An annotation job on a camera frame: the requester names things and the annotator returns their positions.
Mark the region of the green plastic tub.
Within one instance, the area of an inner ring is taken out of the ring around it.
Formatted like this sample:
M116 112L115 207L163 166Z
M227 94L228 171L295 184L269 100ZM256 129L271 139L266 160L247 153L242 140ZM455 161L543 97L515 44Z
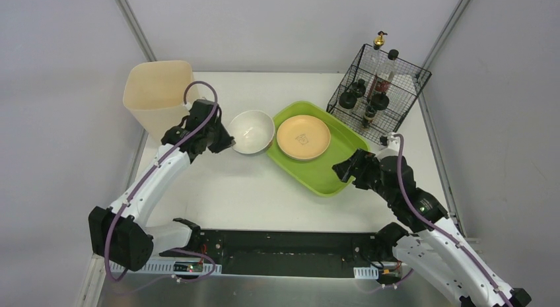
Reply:
M347 160L357 149L369 150L369 145L342 121L307 101L294 102L276 114L273 118L275 128L279 129L284 121L299 115L312 116L326 124L331 135L326 151L312 160L297 160L283 153L274 139L267 155L310 191L322 197L334 196L347 183L339 180L332 166Z

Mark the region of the white ceramic bowl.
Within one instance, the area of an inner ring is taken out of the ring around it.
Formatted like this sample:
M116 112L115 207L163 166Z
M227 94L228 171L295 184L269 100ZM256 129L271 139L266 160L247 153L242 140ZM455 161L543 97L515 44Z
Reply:
M261 110L248 110L238 114L227 126L234 137L232 149L240 154L254 155L266 151L275 136L271 116Z

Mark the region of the small pepper jar black cap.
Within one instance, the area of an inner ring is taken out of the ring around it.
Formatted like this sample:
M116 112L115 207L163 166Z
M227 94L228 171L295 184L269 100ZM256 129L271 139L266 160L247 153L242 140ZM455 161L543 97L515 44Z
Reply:
M372 106L367 106L365 108L363 116L362 116L362 120L361 120L361 125L364 129L369 128L369 125L372 123L376 113L377 113L377 110Z

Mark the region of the yellow plastic plate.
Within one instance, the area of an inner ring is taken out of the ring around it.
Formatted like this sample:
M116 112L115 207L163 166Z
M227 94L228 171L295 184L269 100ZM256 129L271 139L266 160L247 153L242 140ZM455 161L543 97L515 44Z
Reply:
M286 119L276 134L281 151L295 160L318 158L326 152L331 138L326 123L309 115L297 115Z

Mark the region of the black-cap shaker bottle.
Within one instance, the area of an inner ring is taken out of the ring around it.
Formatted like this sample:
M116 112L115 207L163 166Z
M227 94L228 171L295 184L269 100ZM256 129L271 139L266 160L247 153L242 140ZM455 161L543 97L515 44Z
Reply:
M338 100L338 106L347 111L352 111L357 103L356 93L353 91L345 91Z

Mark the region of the speckled seasoning shaker bottle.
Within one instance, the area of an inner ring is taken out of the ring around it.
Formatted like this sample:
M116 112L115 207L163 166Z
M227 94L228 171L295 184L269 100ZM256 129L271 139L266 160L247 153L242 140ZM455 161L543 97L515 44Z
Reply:
M390 99L386 96L385 92L372 95L369 101L369 105L374 107L377 111L384 111L389 103Z

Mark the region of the beige plastic bin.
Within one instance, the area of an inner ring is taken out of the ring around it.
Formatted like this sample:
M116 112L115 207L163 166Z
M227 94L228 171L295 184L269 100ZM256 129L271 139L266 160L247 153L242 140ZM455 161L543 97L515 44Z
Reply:
M189 114L184 91L194 81L191 65L182 60L136 65L129 73L123 105L155 141Z

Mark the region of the white powder shaker bottle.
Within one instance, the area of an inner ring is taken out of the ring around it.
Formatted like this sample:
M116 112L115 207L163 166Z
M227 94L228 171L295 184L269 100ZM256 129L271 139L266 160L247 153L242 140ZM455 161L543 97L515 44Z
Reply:
M367 91L366 82L364 79L358 79L350 84L349 89L354 93L356 98L362 98Z

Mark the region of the black wire basket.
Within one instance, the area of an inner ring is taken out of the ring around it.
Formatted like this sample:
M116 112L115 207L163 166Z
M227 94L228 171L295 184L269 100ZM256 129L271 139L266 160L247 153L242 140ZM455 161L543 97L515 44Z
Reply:
M364 44L355 56L326 111L364 138L379 144L396 132L431 78L432 73Z

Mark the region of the dark vinegar bottle red label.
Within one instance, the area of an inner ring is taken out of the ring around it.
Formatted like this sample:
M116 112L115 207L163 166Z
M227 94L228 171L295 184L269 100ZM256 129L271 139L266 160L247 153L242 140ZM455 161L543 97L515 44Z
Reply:
M387 60L381 64L374 74L374 80L368 95L368 102L371 96L381 92L387 92L396 74L396 60L399 51L392 49L388 52Z

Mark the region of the clear oil bottle gold spout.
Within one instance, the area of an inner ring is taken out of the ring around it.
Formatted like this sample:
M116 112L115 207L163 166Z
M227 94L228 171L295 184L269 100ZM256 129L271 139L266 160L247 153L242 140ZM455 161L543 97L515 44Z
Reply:
M377 37L372 41L371 48L369 50L364 49L361 59L361 69L367 73L372 75L375 73L376 67L380 61L380 50L385 44L385 36L387 35L385 31L379 31Z

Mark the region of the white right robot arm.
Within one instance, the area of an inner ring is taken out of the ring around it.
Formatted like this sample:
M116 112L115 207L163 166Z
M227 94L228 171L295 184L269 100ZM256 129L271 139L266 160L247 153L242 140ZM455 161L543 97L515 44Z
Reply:
M373 261L396 259L410 266L456 306L527 306L531 296L503 281L474 252L446 209L417 187L405 158L358 149L332 167L342 182L372 190L397 217L379 230Z

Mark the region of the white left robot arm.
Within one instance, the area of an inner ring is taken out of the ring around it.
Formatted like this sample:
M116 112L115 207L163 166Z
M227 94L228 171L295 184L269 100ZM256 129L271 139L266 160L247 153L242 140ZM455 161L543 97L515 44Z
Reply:
M234 145L221 122L218 104L196 100L187 116L162 137L151 163L109 207L88 215L92 250L128 271L138 271L161 252L183 248L199 226L174 218L149 226L151 213L175 179L205 151L219 153Z

